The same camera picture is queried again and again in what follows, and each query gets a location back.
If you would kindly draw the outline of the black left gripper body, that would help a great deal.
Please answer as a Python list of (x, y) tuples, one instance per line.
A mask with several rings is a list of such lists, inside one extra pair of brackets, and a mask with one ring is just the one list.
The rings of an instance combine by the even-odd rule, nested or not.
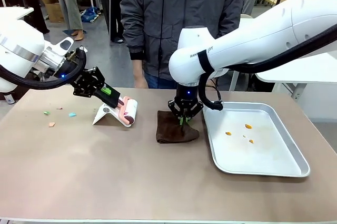
[(54, 76), (61, 80), (70, 79), (66, 84), (74, 88), (74, 95), (90, 98), (96, 91), (105, 85), (105, 78), (98, 67), (83, 68), (77, 76), (70, 78), (70, 73), (80, 68), (82, 60), (65, 60), (63, 65), (55, 72)]

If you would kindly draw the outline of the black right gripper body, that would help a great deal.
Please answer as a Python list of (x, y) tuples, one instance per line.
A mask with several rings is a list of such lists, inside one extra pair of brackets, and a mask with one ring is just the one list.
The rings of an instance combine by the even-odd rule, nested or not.
[(168, 101), (168, 108), (177, 118), (193, 118), (203, 108), (203, 103), (198, 100), (197, 86), (177, 85), (176, 95)]

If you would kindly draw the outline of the person's right hand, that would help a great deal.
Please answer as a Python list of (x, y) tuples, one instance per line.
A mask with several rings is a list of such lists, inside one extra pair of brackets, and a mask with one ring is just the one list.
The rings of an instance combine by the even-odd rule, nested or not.
[(148, 84), (144, 76), (142, 61), (133, 60), (133, 76), (134, 76), (134, 86), (139, 89), (147, 89)]

